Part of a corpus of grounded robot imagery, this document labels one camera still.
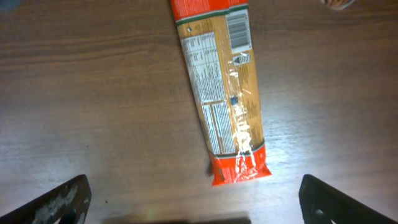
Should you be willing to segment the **orange spaghetti package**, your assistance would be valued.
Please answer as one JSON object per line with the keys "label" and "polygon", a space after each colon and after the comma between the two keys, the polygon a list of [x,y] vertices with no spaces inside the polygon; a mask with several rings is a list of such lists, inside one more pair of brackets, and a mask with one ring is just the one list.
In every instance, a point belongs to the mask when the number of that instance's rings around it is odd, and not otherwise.
{"label": "orange spaghetti package", "polygon": [[170,2],[213,184],[270,175],[247,0]]}

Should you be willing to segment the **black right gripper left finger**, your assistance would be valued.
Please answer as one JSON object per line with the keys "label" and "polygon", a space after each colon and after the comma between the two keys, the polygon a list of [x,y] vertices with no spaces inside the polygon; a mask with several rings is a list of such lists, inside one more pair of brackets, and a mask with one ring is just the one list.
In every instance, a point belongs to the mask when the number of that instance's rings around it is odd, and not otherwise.
{"label": "black right gripper left finger", "polygon": [[3,215],[1,223],[84,224],[91,196],[88,178],[81,174]]}

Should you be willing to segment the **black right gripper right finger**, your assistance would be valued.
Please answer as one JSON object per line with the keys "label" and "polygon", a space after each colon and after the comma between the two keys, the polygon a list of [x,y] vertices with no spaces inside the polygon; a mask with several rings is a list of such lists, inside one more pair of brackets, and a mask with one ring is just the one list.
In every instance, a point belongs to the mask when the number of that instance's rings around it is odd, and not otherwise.
{"label": "black right gripper right finger", "polygon": [[305,224],[397,224],[310,174],[303,176],[298,197]]}

